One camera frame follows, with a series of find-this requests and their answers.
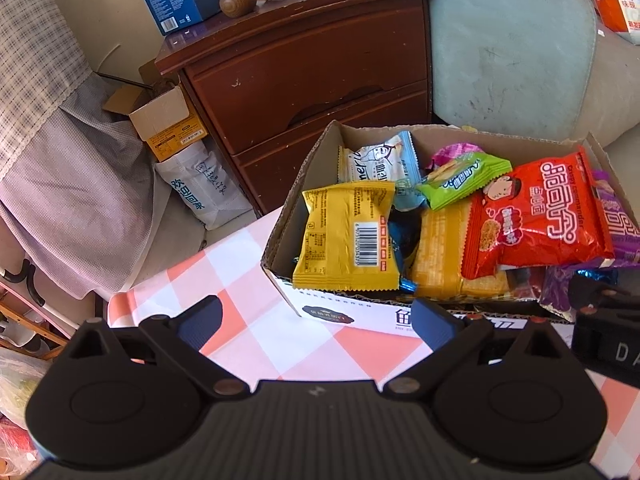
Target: black device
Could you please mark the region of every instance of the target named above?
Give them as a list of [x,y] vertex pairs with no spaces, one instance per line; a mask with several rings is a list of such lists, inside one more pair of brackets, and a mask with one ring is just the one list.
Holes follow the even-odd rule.
[[[588,285],[575,301],[602,308]],[[574,339],[591,354],[593,319],[578,316]],[[209,296],[138,328],[84,323],[27,406],[49,457],[29,478],[604,478],[589,463],[604,400],[546,319],[499,329],[416,300],[414,329],[434,352],[382,392],[374,381],[261,381],[251,393],[197,351],[221,322]]]

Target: wooden cabinet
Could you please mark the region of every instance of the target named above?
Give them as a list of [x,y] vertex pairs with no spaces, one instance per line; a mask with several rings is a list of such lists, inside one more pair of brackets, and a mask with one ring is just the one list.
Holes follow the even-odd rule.
[[245,193],[282,205],[332,120],[431,120],[427,0],[284,0],[166,38],[162,73],[187,90]]

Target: wall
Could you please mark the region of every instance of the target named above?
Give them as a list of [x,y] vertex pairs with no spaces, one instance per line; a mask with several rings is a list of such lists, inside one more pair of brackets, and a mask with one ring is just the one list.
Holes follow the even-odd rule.
[[144,0],[56,2],[95,71],[140,80],[138,67],[155,58],[162,43]]

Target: drawer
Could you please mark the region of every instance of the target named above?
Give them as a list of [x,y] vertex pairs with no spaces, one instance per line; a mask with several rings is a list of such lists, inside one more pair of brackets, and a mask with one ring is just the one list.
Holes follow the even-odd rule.
[[284,204],[302,162],[333,120],[356,127],[428,124],[431,117],[427,111],[426,82],[343,105],[233,156],[264,213]]
[[236,155],[322,112],[427,79],[422,0],[385,3],[190,69],[228,151]]

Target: cabinet top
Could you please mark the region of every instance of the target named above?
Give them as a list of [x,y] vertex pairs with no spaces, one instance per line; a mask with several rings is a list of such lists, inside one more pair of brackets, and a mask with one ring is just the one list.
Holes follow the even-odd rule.
[[220,13],[164,38],[156,66],[163,74],[175,72],[204,56],[272,28],[329,10],[374,1],[377,0],[280,0],[268,1],[242,18],[228,18]]

